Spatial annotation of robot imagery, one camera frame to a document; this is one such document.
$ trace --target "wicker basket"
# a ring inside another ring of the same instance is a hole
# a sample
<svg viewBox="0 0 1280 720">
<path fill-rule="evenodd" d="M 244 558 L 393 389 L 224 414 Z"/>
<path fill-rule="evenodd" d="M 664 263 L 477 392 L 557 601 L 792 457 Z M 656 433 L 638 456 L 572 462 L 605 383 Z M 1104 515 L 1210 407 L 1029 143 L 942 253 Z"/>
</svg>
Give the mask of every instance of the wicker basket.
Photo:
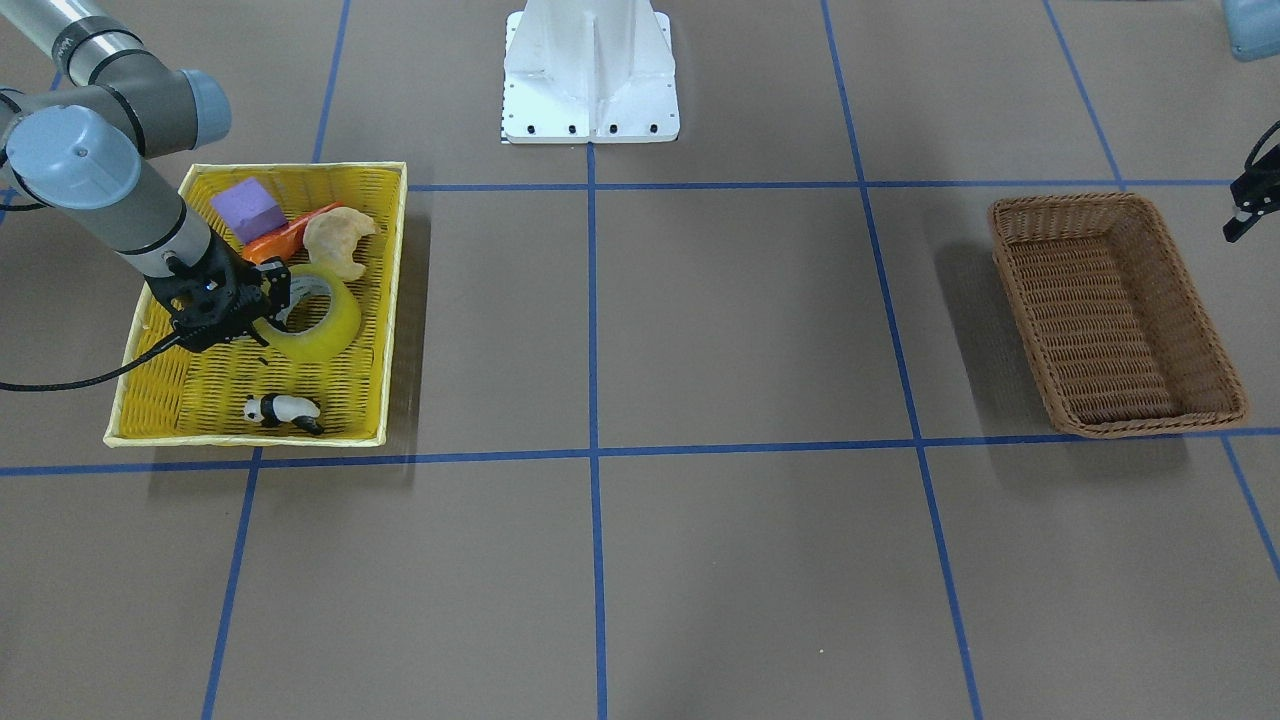
<svg viewBox="0 0 1280 720">
<path fill-rule="evenodd" d="M 294 363 L 248 338 L 200 354 L 170 350 L 120 378 L 104 437 L 106 445 L 353 447 L 385 443 L 396 291 L 408 190 L 404 164 L 193 165 L 179 192 L 237 250 L 238 241 L 212 211 L 210 199 L 250 177 L 259 178 L 291 218 L 340 201 L 378 222 L 378 234 L 362 240 L 355 255 L 355 260 L 367 269 L 358 281 L 347 283 L 361 311 L 356 340 L 333 360 L 310 364 Z M 305 261 L 303 250 L 289 263 Z M 169 331 L 168 313 L 143 287 L 125 361 L 137 357 Z M 320 405 L 320 423 L 326 432 L 312 437 L 291 424 L 264 428 L 244 420 L 244 396 L 269 392 L 314 400 Z"/>
<path fill-rule="evenodd" d="M 1248 402 L 1169 228 L 1133 193 L 1001 200 L 996 266 L 1053 427 L 1224 428 Z"/>
</svg>

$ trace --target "yellow basket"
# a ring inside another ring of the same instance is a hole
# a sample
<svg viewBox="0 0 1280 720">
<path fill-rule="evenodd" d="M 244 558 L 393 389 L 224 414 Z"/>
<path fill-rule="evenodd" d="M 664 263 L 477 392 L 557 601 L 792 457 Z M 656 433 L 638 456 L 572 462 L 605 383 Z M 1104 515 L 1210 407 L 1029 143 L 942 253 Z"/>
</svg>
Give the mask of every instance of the yellow basket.
<svg viewBox="0 0 1280 720">
<path fill-rule="evenodd" d="M 367 269 L 358 281 L 347 283 L 360 304 L 360 333 L 328 363 L 294 363 L 250 338 L 200 354 L 182 348 L 164 352 L 118 380 L 111 421 L 102 438 L 108 446 L 360 447 L 387 442 L 396 291 L 408 191 L 404 164 L 192 165 L 179 192 L 237 250 L 239 242 L 212 210 L 210 199 L 251 177 L 262 182 L 289 218 L 338 201 L 378 222 L 378 233 L 360 241 L 355 255 Z M 305 261 L 306 250 L 289 264 Z M 133 360 L 170 329 L 169 314 L 143 287 L 124 360 Z M 312 437 L 288 423 L 264 428 L 246 420 L 246 396 L 269 392 L 314 400 L 325 433 Z"/>
</svg>

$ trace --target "orange object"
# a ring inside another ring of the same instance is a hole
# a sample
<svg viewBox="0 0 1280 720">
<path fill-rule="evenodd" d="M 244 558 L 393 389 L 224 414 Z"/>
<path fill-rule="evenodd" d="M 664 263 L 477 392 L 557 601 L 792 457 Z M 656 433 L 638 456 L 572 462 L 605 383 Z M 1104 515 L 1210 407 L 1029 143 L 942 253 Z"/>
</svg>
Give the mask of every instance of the orange object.
<svg viewBox="0 0 1280 720">
<path fill-rule="evenodd" d="M 319 210 L 312 210 L 306 215 L 302 215 L 283 228 L 274 229 L 264 234 L 262 237 L 246 245 L 244 250 L 241 251 L 241 258 L 253 263 L 255 265 L 261 265 L 271 258 L 288 260 L 294 252 L 302 249 L 302 231 L 307 228 L 307 223 L 311 222 L 311 218 L 340 206 L 342 202 L 330 202 Z"/>
</svg>

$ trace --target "tape roll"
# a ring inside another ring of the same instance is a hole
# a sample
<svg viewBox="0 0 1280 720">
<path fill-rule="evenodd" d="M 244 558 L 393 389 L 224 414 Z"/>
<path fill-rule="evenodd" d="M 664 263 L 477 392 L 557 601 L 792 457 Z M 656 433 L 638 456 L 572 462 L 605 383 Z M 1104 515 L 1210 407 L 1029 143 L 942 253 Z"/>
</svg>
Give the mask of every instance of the tape roll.
<svg viewBox="0 0 1280 720">
<path fill-rule="evenodd" d="M 324 363 L 333 359 L 356 340 L 360 332 L 360 305 L 332 272 L 312 264 L 289 268 L 289 305 L 275 315 L 282 325 L 302 301 L 310 297 L 328 297 L 329 310 L 315 325 L 289 333 L 278 329 L 265 319 L 253 327 L 271 347 L 296 363 Z"/>
</svg>

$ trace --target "purple block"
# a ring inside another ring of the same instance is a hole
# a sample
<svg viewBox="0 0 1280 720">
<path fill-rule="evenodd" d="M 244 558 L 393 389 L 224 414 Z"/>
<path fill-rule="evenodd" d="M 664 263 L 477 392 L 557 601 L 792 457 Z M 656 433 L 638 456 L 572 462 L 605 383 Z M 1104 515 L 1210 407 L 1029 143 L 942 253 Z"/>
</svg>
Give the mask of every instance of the purple block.
<svg viewBox="0 0 1280 720">
<path fill-rule="evenodd" d="M 257 178 L 229 187 L 210 200 L 214 210 L 244 245 L 283 225 L 284 210 Z"/>
</svg>

